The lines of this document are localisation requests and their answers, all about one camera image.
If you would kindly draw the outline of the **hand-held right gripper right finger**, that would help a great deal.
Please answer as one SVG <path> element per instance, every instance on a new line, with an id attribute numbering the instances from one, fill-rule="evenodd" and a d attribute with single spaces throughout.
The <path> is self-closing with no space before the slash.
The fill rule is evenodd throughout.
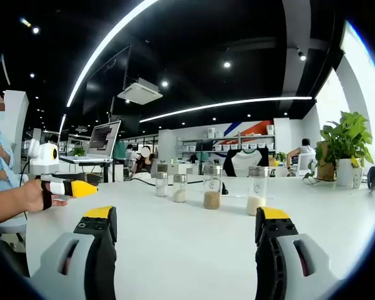
<path id="1" fill-rule="evenodd" d="M 280 209 L 257 208 L 255 242 L 256 299 L 327 299 L 340 283 L 328 254 Z"/>

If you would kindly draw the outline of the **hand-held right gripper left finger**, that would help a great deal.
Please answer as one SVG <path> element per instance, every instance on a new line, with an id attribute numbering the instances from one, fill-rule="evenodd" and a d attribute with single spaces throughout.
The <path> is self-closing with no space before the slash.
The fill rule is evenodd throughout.
<path id="1" fill-rule="evenodd" d="M 115 299 L 116 241 L 116 208 L 92 209 L 43 252 L 29 282 L 43 299 Z"/>

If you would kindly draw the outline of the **person's left hand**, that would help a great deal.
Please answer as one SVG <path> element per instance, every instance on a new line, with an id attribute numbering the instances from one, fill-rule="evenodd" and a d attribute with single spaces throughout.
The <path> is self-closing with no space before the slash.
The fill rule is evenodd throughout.
<path id="1" fill-rule="evenodd" d="M 60 200 L 51 194 L 49 182 L 34 179 L 20 187 L 20 210 L 21 212 L 39 212 L 51 207 L 67 206 L 66 200 Z"/>

